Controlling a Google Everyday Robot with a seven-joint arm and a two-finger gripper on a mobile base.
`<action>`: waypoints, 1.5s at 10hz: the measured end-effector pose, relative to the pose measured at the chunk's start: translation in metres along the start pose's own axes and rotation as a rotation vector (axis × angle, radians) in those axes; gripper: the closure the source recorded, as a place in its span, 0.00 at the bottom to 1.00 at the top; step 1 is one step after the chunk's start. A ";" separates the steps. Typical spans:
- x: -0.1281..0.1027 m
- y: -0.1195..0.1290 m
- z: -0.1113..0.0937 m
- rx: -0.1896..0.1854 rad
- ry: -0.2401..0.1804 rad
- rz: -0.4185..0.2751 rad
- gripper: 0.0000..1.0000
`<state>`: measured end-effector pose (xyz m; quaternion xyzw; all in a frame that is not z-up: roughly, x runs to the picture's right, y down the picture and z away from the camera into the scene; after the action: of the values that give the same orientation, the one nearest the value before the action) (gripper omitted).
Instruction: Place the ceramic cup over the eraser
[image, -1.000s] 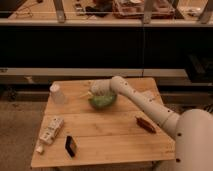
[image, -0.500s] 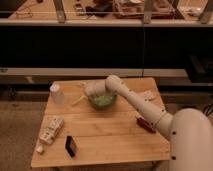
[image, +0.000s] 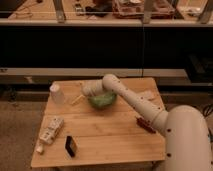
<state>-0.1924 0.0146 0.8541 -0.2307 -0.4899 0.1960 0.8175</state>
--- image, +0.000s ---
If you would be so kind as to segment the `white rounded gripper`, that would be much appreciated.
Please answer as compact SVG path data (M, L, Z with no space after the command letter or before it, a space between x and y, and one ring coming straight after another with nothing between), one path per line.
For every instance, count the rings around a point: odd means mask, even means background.
M82 93L85 96L97 96L102 93L101 81L88 81L83 84ZM79 95L70 104L76 105L81 99L85 98L84 95Z

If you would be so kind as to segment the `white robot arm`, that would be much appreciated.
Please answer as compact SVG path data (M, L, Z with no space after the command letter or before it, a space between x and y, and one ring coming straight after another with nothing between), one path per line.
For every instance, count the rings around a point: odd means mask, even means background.
M209 129L199 110L180 105L167 111L132 91L113 74L85 82L82 86L85 97L106 92L122 97L165 137L164 171L213 171Z

